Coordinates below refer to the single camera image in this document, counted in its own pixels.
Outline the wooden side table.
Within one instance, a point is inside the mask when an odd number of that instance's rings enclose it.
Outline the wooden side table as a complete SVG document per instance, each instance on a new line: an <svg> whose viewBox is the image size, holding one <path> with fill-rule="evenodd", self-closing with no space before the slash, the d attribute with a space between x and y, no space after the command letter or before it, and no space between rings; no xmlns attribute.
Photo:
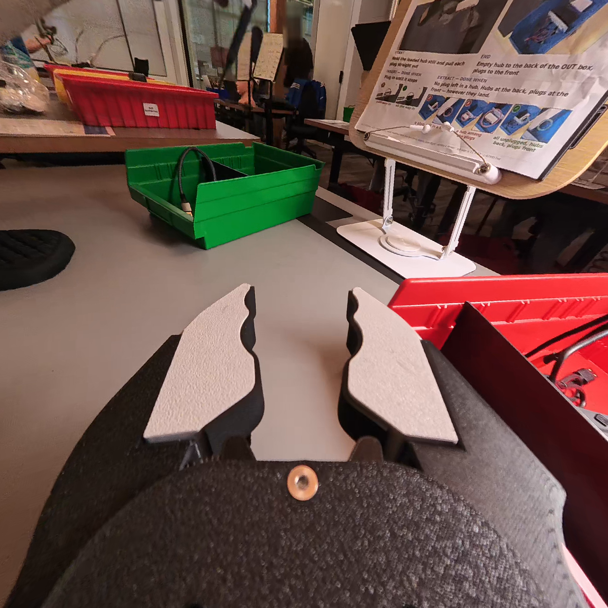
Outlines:
<svg viewBox="0 0 608 608"><path fill-rule="evenodd" d="M221 122L215 129L108 127L104 133L86 132L80 122L1 116L1 153L121 153L129 149L183 147L243 142L260 138Z"/></svg>

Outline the clear plastic bag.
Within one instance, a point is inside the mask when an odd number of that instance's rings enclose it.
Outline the clear plastic bag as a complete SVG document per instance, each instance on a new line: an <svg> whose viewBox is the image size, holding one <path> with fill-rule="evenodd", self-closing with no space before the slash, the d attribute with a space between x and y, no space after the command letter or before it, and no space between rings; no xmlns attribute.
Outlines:
<svg viewBox="0 0 608 608"><path fill-rule="evenodd" d="M17 65L1 62L1 110L9 114L45 114L50 94L42 82Z"/></svg>

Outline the black wrist rest pad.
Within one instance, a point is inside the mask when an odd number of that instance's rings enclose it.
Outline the black wrist rest pad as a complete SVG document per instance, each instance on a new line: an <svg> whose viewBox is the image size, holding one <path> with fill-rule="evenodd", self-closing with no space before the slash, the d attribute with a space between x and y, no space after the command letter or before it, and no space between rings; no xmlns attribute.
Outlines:
<svg viewBox="0 0 608 608"><path fill-rule="evenodd" d="M58 231L1 231L1 291L36 285L64 271L75 252L67 235Z"/></svg>

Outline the black usb hub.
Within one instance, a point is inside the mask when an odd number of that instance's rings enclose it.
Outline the black usb hub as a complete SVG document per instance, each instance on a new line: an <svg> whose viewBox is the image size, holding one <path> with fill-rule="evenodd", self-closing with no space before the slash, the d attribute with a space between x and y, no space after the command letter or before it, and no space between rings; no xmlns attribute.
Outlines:
<svg viewBox="0 0 608 608"><path fill-rule="evenodd" d="M597 412L587 405L586 394L583 390L575 390L568 399L589 423L607 436L607 415Z"/></svg>

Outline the person's left forearm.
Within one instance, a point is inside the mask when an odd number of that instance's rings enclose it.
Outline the person's left forearm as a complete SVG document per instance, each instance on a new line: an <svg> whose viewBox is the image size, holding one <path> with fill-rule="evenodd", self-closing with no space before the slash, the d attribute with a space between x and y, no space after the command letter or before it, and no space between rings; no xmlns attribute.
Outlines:
<svg viewBox="0 0 608 608"><path fill-rule="evenodd" d="M20 35L37 19L66 3L67 1L1 1L1 42Z"/></svg>

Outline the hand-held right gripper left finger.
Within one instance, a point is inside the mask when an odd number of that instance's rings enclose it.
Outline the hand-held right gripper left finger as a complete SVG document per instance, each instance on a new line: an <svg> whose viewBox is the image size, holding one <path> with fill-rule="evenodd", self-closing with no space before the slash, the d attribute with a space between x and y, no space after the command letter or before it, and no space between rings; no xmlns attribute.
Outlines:
<svg viewBox="0 0 608 608"><path fill-rule="evenodd" d="M151 411L148 443L250 438L264 414L255 288L241 284L183 330Z"/></svg>

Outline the black bin divider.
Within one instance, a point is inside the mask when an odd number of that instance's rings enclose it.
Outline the black bin divider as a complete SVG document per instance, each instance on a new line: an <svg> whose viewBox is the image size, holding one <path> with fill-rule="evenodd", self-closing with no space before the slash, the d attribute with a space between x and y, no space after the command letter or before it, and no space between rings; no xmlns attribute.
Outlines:
<svg viewBox="0 0 608 608"><path fill-rule="evenodd" d="M607 438L470 303L441 348L562 484L570 528L607 536Z"/></svg>
<svg viewBox="0 0 608 608"><path fill-rule="evenodd" d="M248 177L246 173L216 161L200 160L200 182L219 182Z"/></svg>

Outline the red plastic bin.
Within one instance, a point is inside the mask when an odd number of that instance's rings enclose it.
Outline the red plastic bin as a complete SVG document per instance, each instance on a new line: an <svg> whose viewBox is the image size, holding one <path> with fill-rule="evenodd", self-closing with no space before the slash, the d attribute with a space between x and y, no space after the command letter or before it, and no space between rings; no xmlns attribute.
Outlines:
<svg viewBox="0 0 608 608"><path fill-rule="evenodd" d="M466 302L567 401L583 390L587 405L607 415L606 273L413 278L389 307L441 350ZM606 603L607 536L569 524L566 502L566 547Z"/></svg>

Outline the black funnel shade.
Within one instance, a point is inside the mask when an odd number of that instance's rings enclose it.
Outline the black funnel shade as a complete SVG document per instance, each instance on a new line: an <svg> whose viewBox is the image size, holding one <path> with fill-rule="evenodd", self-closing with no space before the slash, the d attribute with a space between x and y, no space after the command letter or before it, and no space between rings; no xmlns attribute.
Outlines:
<svg viewBox="0 0 608 608"><path fill-rule="evenodd" d="M360 23L351 28L363 71L371 71L391 21Z"/></svg>

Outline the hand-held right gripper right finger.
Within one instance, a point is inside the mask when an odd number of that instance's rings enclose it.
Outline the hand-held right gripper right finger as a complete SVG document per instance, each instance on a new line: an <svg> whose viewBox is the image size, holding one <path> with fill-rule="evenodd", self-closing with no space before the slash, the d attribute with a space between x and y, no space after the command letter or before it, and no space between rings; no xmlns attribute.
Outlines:
<svg viewBox="0 0 608 608"><path fill-rule="evenodd" d="M348 293L340 396L366 420L406 440L456 445L459 437L418 333L360 287Z"/></svg>

